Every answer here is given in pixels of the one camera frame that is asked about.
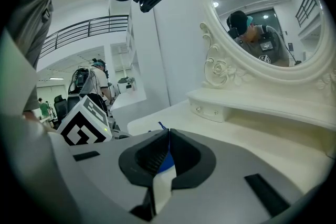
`cap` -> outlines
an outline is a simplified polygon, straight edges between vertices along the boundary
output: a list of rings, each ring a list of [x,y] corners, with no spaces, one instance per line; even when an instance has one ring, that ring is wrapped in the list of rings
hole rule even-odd
[[[247,27],[252,23],[252,20],[251,16],[246,16],[244,12],[238,10],[228,17],[226,23],[230,29],[237,28],[238,34],[242,35],[247,31]]]
[[[105,66],[106,64],[105,64],[105,62],[103,61],[103,60],[97,60],[96,58],[93,58],[93,64],[95,65],[95,66]]]

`ornate mirror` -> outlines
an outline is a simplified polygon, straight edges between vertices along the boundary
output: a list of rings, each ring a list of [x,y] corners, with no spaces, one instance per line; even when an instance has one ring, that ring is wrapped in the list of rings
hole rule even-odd
[[[230,109],[336,130],[336,28],[323,0],[201,0],[208,50],[194,113]]]
[[[213,86],[224,83],[218,75],[232,62],[252,76],[302,83],[332,61],[334,24],[323,0],[202,1],[207,22],[201,28],[211,33],[205,74]],[[220,46],[212,48],[214,42]],[[218,49],[223,56],[216,62]]]

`white mirror frame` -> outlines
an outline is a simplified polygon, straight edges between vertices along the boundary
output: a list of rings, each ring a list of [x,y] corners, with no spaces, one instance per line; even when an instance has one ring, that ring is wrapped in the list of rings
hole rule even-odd
[[[205,75],[209,87],[223,88],[226,82],[230,81],[226,78],[222,81],[218,80],[218,76],[223,76],[223,73],[215,74],[214,67],[209,65],[209,63],[214,63],[212,51],[217,51],[216,54],[222,55],[222,60],[225,59],[224,63],[227,65],[224,68],[230,68],[227,70],[228,77],[231,75],[236,85],[255,77],[288,86],[315,82],[317,88],[321,90],[328,83],[332,84],[332,91],[335,88],[336,79],[333,80],[332,76],[336,76],[336,38],[334,34],[336,28],[333,19],[329,17],[329,12],[324,12],[322,9],[322,0],[318,1],[320,3],[318,8],[321,9],[321,38],[317,51],[307,61],[290,68],[267,64],[245,52],[237,46],[221,25],[212,4],[213,0],[201,0],[201,2],[205,12],[205,22],[201,23],[201,29],[209,49],[205,64]],[[329,77],[329,80],[323,79],[325,75]]]

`vanity shelf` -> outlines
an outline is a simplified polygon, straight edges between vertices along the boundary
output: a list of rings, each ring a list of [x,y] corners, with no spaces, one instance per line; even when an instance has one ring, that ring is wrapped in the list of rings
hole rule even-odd
[[[306,122],[336,131],[336,108],[330,105],[248,92],[201,88],[187,94],[192,112],[223,122],[230,109],[242,109]]]

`sleeve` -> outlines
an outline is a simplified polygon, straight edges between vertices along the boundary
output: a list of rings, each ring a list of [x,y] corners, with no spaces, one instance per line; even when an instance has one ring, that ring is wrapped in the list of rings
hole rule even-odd
[[[48,31],[49,31],[50,23],[51,23],[51,17],[48,20],[48,22],[43,24],[42,28],[37,33],[31,47],[29,48],[29,50],[26,54],[26,59],[34,67],[35,70],[36,70],[36,67],[37,67],[38,59],[40,57],[42,46],[44,44],[44,41],[46,40]],[[33,89],[32,93],[29,96],[29,99],[26,103],[24,111],[31,111],[31,110],[34,110],[34,109],[38,109],[39,107],[40,107],[39,102],[37,100],[37,90],[36,90],[36,87],[35,87]]]
[[[99,82],[100,88],[107,88],[107,78],[103,71],[99,70],[99,72],[96,72],[97,80]]]

